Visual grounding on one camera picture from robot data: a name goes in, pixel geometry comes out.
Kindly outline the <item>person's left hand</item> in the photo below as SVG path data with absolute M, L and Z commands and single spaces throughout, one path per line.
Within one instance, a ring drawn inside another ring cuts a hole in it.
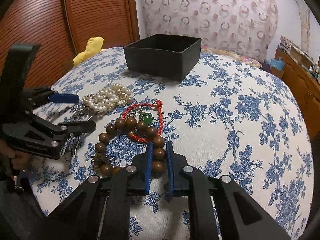
M 0 142 L 0 153 L 11 159 L 13 168 L 16 170 L 25 170 L 32 159 L 32 155 L 13 150 L 2 139 Z

